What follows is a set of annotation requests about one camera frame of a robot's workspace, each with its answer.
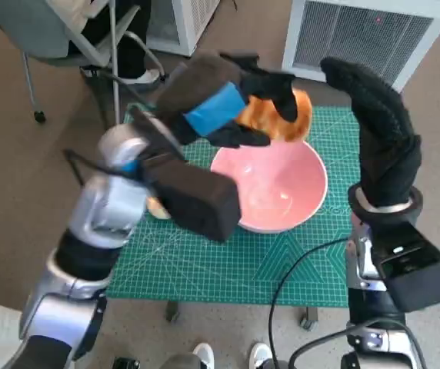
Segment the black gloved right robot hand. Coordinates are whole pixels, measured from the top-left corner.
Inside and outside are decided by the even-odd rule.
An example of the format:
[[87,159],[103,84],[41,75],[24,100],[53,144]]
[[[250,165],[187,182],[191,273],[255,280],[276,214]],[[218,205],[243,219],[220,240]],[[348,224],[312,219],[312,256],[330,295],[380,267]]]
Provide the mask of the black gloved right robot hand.
[[401,95],[363,65],[323,58],[326,83],[348,94],[359,124],[360,188],[375,208],[407,202],[422,163]]

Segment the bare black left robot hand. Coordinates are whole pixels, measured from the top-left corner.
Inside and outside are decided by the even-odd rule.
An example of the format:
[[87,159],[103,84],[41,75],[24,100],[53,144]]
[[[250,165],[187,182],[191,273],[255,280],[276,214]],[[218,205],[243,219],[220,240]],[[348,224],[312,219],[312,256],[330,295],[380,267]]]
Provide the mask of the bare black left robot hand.
[[270,101],[289,123],[298,117],[294,75],[258,65],[255,53],[203,53],[170,78],[155,103],[159,120],[181,145],[204,138],[216,147],[268,146],[263,131],[239,124],[237,117],[256,97]]

